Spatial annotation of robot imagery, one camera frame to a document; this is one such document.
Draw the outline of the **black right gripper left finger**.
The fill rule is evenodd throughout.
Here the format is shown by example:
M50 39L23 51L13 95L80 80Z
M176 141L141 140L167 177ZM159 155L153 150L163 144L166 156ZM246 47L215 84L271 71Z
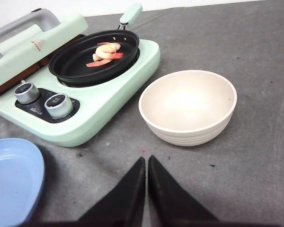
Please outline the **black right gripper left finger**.
M39 227L140 227L145 201L146 164L140 157L106 196L77 221L45 222Z

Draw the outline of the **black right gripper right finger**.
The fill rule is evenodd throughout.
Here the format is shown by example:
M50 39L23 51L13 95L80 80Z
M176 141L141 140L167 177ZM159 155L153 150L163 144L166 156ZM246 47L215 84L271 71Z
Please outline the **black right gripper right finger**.
M220 221L185 191L154 156L148 160L148 189L164 227L276 227L276 224Z

